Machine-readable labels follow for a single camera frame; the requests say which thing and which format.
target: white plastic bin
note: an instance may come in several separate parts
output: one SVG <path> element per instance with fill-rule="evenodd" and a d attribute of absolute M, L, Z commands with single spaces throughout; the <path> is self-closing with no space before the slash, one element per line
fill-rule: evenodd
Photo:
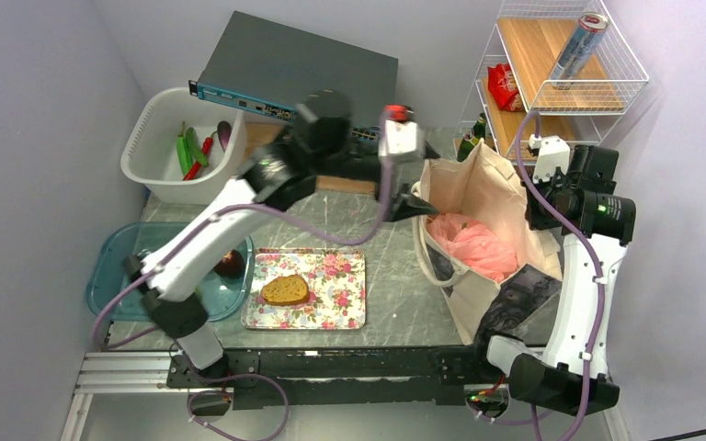
<path fill-rule="evenodd" d="M 182 122 L 196 130 L 200 147 L 222 120 L 232 125 L 226 152 L 215 136 L 210 165 L 202 168 L 196 179 L 183 181 L 177 160 L 177 134 Z M 144 107 L 120 157 L 120 169 L 164 202 L 207 205 L 242 163 L 247 145 L 244 120 L 243 110 L 202 101 L 187 88 L 167 89 Z"/>

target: dish rack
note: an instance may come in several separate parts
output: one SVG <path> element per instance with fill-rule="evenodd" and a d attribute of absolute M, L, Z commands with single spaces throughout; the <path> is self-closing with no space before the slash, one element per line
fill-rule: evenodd
<path fill-rule="evenodd" d="M 608 18 L 605 36 L 576 78 L 549 79 L 556 58 L 584 12 Z M 487 68 L 499 63 L 510 64 L 524 111 L 499 110 L 488 92 Z M 648 81 L 648 74 L 601 0 L 505 0 L 459 117 L 454 145 L 458 150 L 464 134 L 484 112 L 495 149 L 515 161 L 516 131 L 533 108 L 541 114 L 541 135 L 558 135 L 571 146 L 599 145 Z M 532 133 L 533 124 L 524 133 Z M 536 158 L 526 145 L 527 140 L 521 140 L 524 162 L 534 165 Z"/>

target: green bottle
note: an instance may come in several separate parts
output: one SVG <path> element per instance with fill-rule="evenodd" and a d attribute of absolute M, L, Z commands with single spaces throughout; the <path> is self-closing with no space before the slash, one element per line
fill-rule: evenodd
<path fill-rule="evenodd" d="M 456 161 L 462 162 L 467 159 L 470 152 L 474 149 L 478 142 L 485 137 L 485 126 L 487 121 L 485 119 L 485 114 L 481 113 L 477 117 L 477 122 L 473 126 L 470 133 L 464 136 L 464 139 L 459 144 L 459 152 L 456 154 Z"/>

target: teal plastic tray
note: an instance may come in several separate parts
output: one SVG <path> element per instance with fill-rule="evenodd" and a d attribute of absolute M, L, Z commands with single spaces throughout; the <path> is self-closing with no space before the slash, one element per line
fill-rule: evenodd
<path fill-rule="evenodd" d="M 96 269 L 87 284 L 85 299 L 90 310 L 98 315 L 101 310 L 129 285 L 123 261 L 131 254 L 145 256 L 168 243 L 188 224 L 185 222 L 137 222 L 114 232 L 98 257 Z M 221 278 L 210 272 L 199 283 L 201 303 L 216 322 L 237 312 L 250 292 L 253 268 L 256 264 L 253 241 L 247 237 L 236 250 L 245 258 L 245 274 L 236 280 Z M 141 303 L 139 290 L 132 291 L 118 305 L 110 320 L 149 322 Z"/>

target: floral pattern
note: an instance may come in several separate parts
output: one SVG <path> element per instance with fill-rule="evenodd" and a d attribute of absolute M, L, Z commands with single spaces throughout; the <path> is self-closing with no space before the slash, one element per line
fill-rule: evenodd
<path fill-rule="evenodd" d="M 294 306 L 264 302 L 261 288 L 275 277 L 299 274 L 310 300 Z M 366 321 L 364 254 L 313 248 L 256 250 L 256 271 L 242 309 L 248 329 L 358 329 Z"/>

